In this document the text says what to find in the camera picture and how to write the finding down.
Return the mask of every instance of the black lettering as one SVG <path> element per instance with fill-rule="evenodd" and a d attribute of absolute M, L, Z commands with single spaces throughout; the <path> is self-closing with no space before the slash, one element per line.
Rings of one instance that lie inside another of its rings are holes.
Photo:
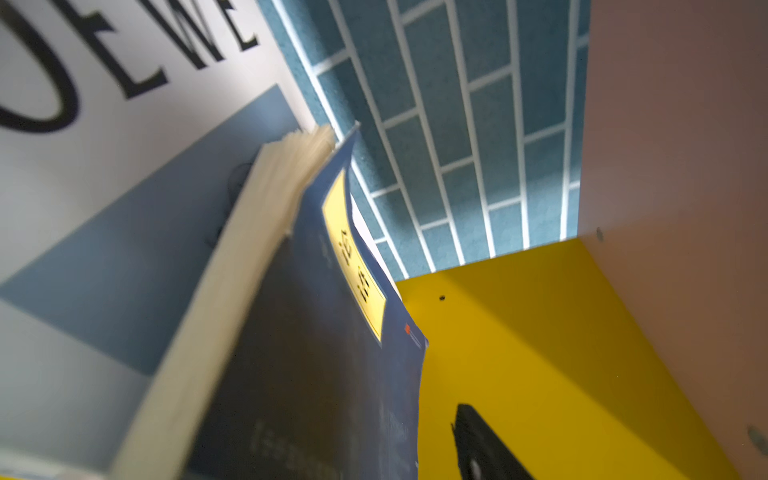
<path fill-rule="evenodd" d="M 6 0 L 0 0 L 0 20 L 16 35 L 38 59 L 45 73 L 53 81 L 61 106 L 58 113 L 48 119 L 28 118 L 0 106 L 0 125 L 31 133 L 48 133 L 71 124 L 80 113 L 78 92 L 69 73 L 43 37 Z"/>
<path fill-rule="evenodd" d="M 163 73 L 162 68 L 158 68 L 151 77 L 139 82 L 135 82 L 128 75 L 125 69 L 122 68 L 96 36 L 100 31 L 114 31 L 112 25 L 109 24 L 107 19 L 104 18 L 101 13 L 93 12 L 87 17 L 81 17 L 72 5 L 67 3 L 67 0 L 51 1 L 74 27 L 91 51 L 94 52 L 94 55 L 101 60 L 101 63 L 104 64 L 107 70 L 112 74 L 112 77 L 118 81 L 118 84 L 120 84 L 120 87 L 123 89 L 123 94 L 125 95 L 126 100 L 168 83 L 168 79 L 165 78 L 165 73 Z"/>
<path fill-rule="evenodd" d="M 240 33 L 237 31 L 237 27 L 235 27 L 235 23 L 232 21 L 232 18 L 230 17 L 230 14 L 227 10 L 234 10 L 235 8 L 230 3 L 230 0 L 216 0 L 216 4 L 219 5 L 219 8 L 221 9 L 221 14 L 224 16 L 224 20 L 227 20 L 227 24 L 230 26 L 230 30 L 232 31 L 232 35 L 235 36 L 237 39 L 237 43 L 240 44 L 240 51 L 246 51 L 248 48 L 255 47 L 259 44 L 259 40 L 256 38 L 256 34 L 253 34 L 253 37 L 250 38 L 248 41 L 244 41 L 243 37 L 240 36 Z"/>
<path fill-rule="evenodd" d="M 200 30 L 200 27 L 197 25 L 197 23 L 194 22 L 192 17 L 190 17 L 189 12 L 184 10 L 184 7 L 179 3 L 179 0 L 166 0 L 168 3 L 168 7 L 170 7 L 171 11 L 174 13 L 174 16 L 176 17 L 176 22 L 179 25 L 179 28 L 181 29 L 181 32 L 184 34 L 184 37 L 187 39 L 187 43 L 184 43 L 183 40 L 181 40 L 181 37 L 179 35 L 176 35 L 176 32 L 170 27 L 168 22 L 165 21 L 165 18 L 163 18 L 163 15 L 160 15 L 160 12 L 157 11 L 157 9 L 152 5 L 152 2 L 150 0 L 139 0 L 139 3 L 144 6 L 144 8 L 147 10 L 149 15 L 157 22 L 157 24 L 160 26 L 160 28 L 165 31 L 165 34 L 170 37 L 170 39 L 176 44 L 176 46 L 181 50 L 184 55 L 189 58 L 189 61 L 192 62 L 192 65 L 197 68 L 197 70 L 200 70 L 201 68 L 206 68 L 207 65 L 203 62 L 203 59 L 200 58 L 200 56 L 197 54 L 197 52 L 194 49 L 194 46 L 192 44 L 191 38 L 189 36 L 189 33 L 187 32 L 187 29 L 184 27 L 184 24 L 182 23 L 182 20 L 184 20 L 184 23 L 186 23 L 190 28 L 192 28 L 192 32 L 195 34 L 195 36 L 205 45 L 205 48 L 210 53 L 210 56 L 216 59 L 216 61 L 222 61 L 224 60 L 224 57 L 219 53 L 219 49 L 214 44 L 213 36 L 210 34 L 210 31 L 208 30 L 208 26 L 205 24 L 205 19 L 200 14 L 200 9 L 197 7 L 197 3 L 193 0 L 195 10 L 197 11 L 197 14 L 202 18 L 203 20 L 203 28 L 205 29 L 206 33 L 208 34 L 208 37 L 206 37 L 203 32 Z"/>

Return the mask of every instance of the teal tile wall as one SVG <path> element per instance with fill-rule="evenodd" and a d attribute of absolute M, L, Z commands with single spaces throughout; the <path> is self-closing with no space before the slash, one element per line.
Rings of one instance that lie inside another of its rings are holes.
<path fill-rule="evenodd" d="M 402 280 L 577 232 L 590 0 L 257 0 Z"/>

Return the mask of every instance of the yellow label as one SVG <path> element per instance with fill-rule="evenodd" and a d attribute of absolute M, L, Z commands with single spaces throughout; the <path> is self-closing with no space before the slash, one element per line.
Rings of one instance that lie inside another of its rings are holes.
<path fill-rule="evenodd" d="M 326 228 L 333 244 L 333 251 L 336 252 L 336 259 L 344 272 L 346 282 L 352 289 L 362 314 L 368 320 L 368 325 L 381 342 L 386 297 L 371 276 L 366 263 L 362 261 L 355 240 L 352 238 L 349 218 L 346 216 L 345 179 L 346 172 L 342 170 L 323 203 L 323 216 L 326 219 Z"/>

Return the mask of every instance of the white grout line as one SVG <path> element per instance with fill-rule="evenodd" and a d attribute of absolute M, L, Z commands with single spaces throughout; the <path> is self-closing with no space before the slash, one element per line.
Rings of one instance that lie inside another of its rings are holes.
<path fill-rule="evenodd" d="M 426 111 L 424 110 L 424 101 L 422 100 L 422 92 L 421 90 L 419 90 L 419 83 L 416 80 L 416 70 L 413 67 L 413 59 L 411 58 L 411 49 L 408 46 L 408 41 L 406 40 L 406 30 L 403 27 L 400 14 L 398 13 L 397 0 L 387 0 L 387 6 L 389 7 L 389 15 L 392 17 L 392 25 L 395 27 L 395 36 L 397 37 L 397 44 L 400 47 L 400 55 L 402 56 L 403 63 L 406 65 L 406 74 L 408 75 L 408 82 L 411 85 L 413 100 L 416 103 L 416 108 L 419 110 L 419 120 L 421 121 L 422 130 L 424 132 L 424 138 L 427 142 L 427 151 L 429 151 L 429 160 L 432 162 L 432 169 L 435 171 L 435 179 L 437 180 L 438 190 L 440 190 L 440 198 L 442 198 L 442 205 L 445 208 L 445 216 L 448 218 L 448 222 L 449 222 L 448 225 L 451 227 L 451 236 L 453 237 L 453 247 L 456 249 L 458 264 L 464 265 L 464 252 L 462 251 L 462 245 L 458 241 L 458 233 L 456 232 L 456 224 L 453 221 L 451 204 L 448 202 L 448 194 L 445 192 L 445 182 L 443 181 L 442 175 L 440 174 L 440 163 L 438 162 L 438 159 L 437 159 L 437 150 L 435 149 L 435 139 L 432 137 L 432 130 L 429 127 L 427 114 L 426 114 Z"/>
<path fill-rule="evenodd" d="M 280 21 L 283 23 L 283 26 L 286 29 L 286 33 L 288 34 L 288 37 L 290 38 L 291 44 L 293 45 L 293 49 L 296 51 L 296 54 L 299 56 L 299 60 L 301 61 L 301 65 L 304 68 L 304 71 L 306 72 L 306 76 L 310 78 L 310 83 L 312 84 L 312 88 L 314 89 L 315 93 L 317 94 L 317 98 L 320 101 L 320 104 L 323 106 L 323 110 L 326 112 L 326 116 L 328 117 L 328 121 L 331 123 L 331 127 L 336 132 L 336 136 L 338 138 L 344 138 L 344 133 L 341 130 L 341 127 L 339 126 L 339 122 L 336 119 L 335 114 L 333 113 L 333 109 L 330 106 L 330 103 L 328 102 L 328 97 L 326 97 L 325 91 L 323 91 L 322 85 L 320 85 L 319 80 L 317 79 L 317 76 L 314 75 L 312 72 L 312 65 L 310 64 L 310 59 L 306 55 L 306 51 L 304 50 L 303 45 L 301 45 L 301 41 L 299 40 L 299 35 L 296 33 L 296 29 L 293 27 L 293 23 L 291 22 L 290 16 L 288 16 L 288 12 L 286 11 L 285 5 L 283 5 L 283 0 L 273 0 L 273 4 L 275 5 L 275 9 L 277 10 L 277 14 L 280 17 Z M 368 190 L 368 184 L 366 183 L 366 179 L 362 177 L 360 173 L 360 169 L 357 166 L 357 162 L 355 159 L 352 159 L 352 171 L 357 177 L 357 181 L 360 183 L 360 187 L 362 188 L 362 192 L 366 197 L 366 200 L 368 201 L 368 205 L 371 207 L 371 210 L 373 211 L 373 216 L 376 217 L 376 221 L 379 222 L 379 228 L 381 228 L 382 233 L 384 234 L 384 237 L 386 238 L 386 242 L 389 245 L 389 249 L 392 251 L 392 255 L 395 257 L 395 261 L 397 262 L 397 265 L 400 267 L 400 272 L 402 273 L 402 276 L 404 278 L 409 278 L 408 271 L 406 270 L 406 266 L 402 263 L 402 260 L 400 259 L 400 254 L 397 252 L 397 249 L 395 248 L 395 244 L 392 242 L 392 238 L 389 235 L 389 231 L 387 230 L 386 225 L 384 224 L 384 220 L 382 219 L 381 213 L 379 212 L 379 208 L 376 206 L 376 202 L 373 201 L 371 198 L 370 190 Z"/>
<path fill-rule="evenodd" d="M 552 125 L 551 127 L 542 128 L 540 131 L 535 131 L 532 134 L 527 134 L 523 137 L 523 143 L 530 144 L 536 140 L 541 140 L 542 138 L 546 138 L 554 134 L 559 134 L 562 131 L 565 131 L 565 122 Z"/>
<path fill-rule="evenodd" d="M 389 185 L 387 188 L 371 192 L 371 198 L 379 198 L 382 195 L 387 195 L 397 190 L 400 190 L 399 184 Z"/>
<path fill-rule="evenodd" d="M 418 114 L 419 114 L 419 109 L 414 107 L 414 108 L 411 108 L 410 110 L 406 110 L 402 112 L 401 114 L 397 114 L 392 118 L 387 118 L 382 122 L 382 125 L 384 125 L 384 128 L 388 130 L 396 125 L 400 125 L 403 122 L 407 122 L 408 120 L 410 120 L 411 118 L 414 118 Z"/>
<path fill-rule="evenodd" d="M 376 106 L 376 101 L 373 98 L 371 87 L 368 85 L 368 78 L 366 77 L 366 73 L 362 69 L 362 63 L 360 63 L 360 58 L 357 55 L 357 49 L 355 48 L 352 34 L 349 32 L 349 28 L 347 27 L 346 20 L 344 19 L 341 6 L 339 6 L 339 0 L 329 0 L 328 3 L 330 3 L 333 18 L 336 20 L 336 26 L 339 27 L 341 38 L 344 40 L 344 46 L 349 52 L 349 57 L 352 59 L 352 65 L 355 68 L 357 80 L 360 83 L 362 92 L 366 97 L 368 108 L 370 109 L 371 116 L 373 117 L 373 123 L 376 124 L 376 130 L 379 132 L 379 136 L 381 137 L 382 143 L 384 144 L 386 156 L 389 159 L 389 164 L 392 166 L 392 172 L 395 174 L 395 180 L 400 187 L 400 193 L 402 194 L 402 199 L 406 204 L 406 209 L 408 210 L 408 214 L 410 215 L 411 221 L 413 222 L 413 228 L 416 231 L 416 236 L 419 238 L 419 242 L 422 245 L 422 250 L 424 250 L 424 256 L 426 257 L 427 265 L 429 265 L 429 271 L 434 272 L 435 263 L 432 261 L 432 255 L 429 253 L 429 248 L 427 247 L 427 242 L 424 239 L 424 234 L 419 229 L 419 222 L 416 220 L 416 213 L 413 210 L 413 205 L 411 204 L 408 191 L 405 189 L 404 183 L 402 182 L 400 168 L 395 161 L 395 155 L 392 152 L 392 145 L 389 144 L 389 139 L 387 138 L 386 131 L 382 125 L 382 118 L 381 114 L 379 113 L 379 108 Z"/>
<path fill-rule="evenodd" d="M 483 75 L 480 78 L 476 78 L 475 80 L 470 81 L 469 85 L 467 86 L 469 87 L 469 91 L 477 91 L 510 75 L 512 75 L 512 66 L 506 65 L 499 68 L 498 70 L 492 71 L 489 74 Z"/>
<path fill-rule="evenodd" d="M 568 238 L 568 187 L 571 183 L 571 144 L 574 131 L 576 85 L 576 35 L 579 0 L 571 0 L 568 11 L 568 63 L 565 74 L 565 141 L 563 142 L 563 197 L 560 209 L 560 240 Z"/>
<path fill-rule="evenodd" d="M 421 2 L 417 6 L 406 10 L 400 17 L 403 26 L 415 22 L 419 18 L 430 13 L 435 8 L 438 8 L 443 4 L 443 2 L 444 0 L 427 0 L 426 2 Z M 397 8 L 395 9 L 395 13 L 399 14 L 399 10 Z"/>
<path fill-rule="evenodd" d="M 583 48 L 589 45 L 589 33 L 583 34 L 581 37 L 576 38 L 576 49 Z"/>
<path fill-rule="evenodd" d="M 445 8 L 448 10 L 448 25 L 451 30 L 451 40 L 453 42 L 453 51 L 456 56 L 456 70 L 458 70 L 458 85 L 462 89 L 462 101 L 464 102 L 464 114 L 467 117 L 467 130 L 469 131 L 469 146 L 472 149 L 472 156 L 475 159 L 475 179 L 478 183 L 478 193 L 480 194 L 480 209 L 482 210 L 482 219 L 485 224 L 485 240 L 488 242 L 488 255 L 493 258 L 496 256 L 496 246 L 493 241 L 493 231 L 491 230 L 491 217 L 488 215 L 488 199 L 485 196 L 485 181 L 482 177 L 482 166 L 480 165 L 480 152 L 478 149 L 478 135 L 475 129 L 475 115 L 472 113 L 472 100 L 469 97 L 469 87 L 467 82 L 467 66 L 464 59 L 464 47 L 462 45 L 462 33 L 458 27 L 458 15 L 456 14 L 456 4 L 454 0 L 445 0 Z"/>
<path fill-rule="evenodd" d="M 441 225 L 447 225 L 448 219 L 447 218 L 441 218 L 440 220 L 435 220 L 434 222 L 424 223 L 421 226 L 422 231 L 429 230 L 430 228 L 439 227 Z"/>
<path fill-rule="evenodd" d="M 455 162 L 451 162 L 450 164 L 441 166 L 440 173 L 447 174 L 449 171 L 456 170 L 457 168 L 466 167 L 467 165 L 470 165 L 474 161 L 475 161 L 474 157 L 462 158 L 461 160 L 457 160 Z"/>
<path fill-rule="evenodd" d="M 513 198 L 508 198 L 507 200 L 501 200 L 499 202 L 496 202 L 495 204 L 488 205 L 488 211 L 498 210 L 499 208 L 509 207 L 510 205 L 519 204 L 520 203 L 520 196 Z"/>
<path fill-rule="evenodd" d="M 512 66 L 512 97 L 515 102 L 515 136 L 518 146 L 518 175 L 520 177 L 520 216 L 522 218 L 523 250 L 531 247 L 528 230 L 528 188 L 525 179 L 525 143 L 523 142 L 523 93 L 520 85 L 520 46 L 518 40 L 518 5 L 516 0 L 507 0 L 507 22 L 509 27 L 509 51 Z"/>
<path fill-rule="evenodd" d="M 338 64 L 345 61 L 347 58 L 349 58 L 349 52 L 346 50 L 346 48 L 342 48 L 335 54 L 321 61 L 319 64 L 313 65 L 312 73 L 319 77 L 331 68 L 336 67 Z"/>

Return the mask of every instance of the book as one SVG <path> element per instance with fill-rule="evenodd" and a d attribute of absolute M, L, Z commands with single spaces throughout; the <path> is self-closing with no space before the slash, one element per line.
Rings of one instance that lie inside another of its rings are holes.
<path fill-rule="evenodd" d="M 350 220 L 358 136 L 262 147 L 110 478 L 417 478 L 427 341 Z"/>

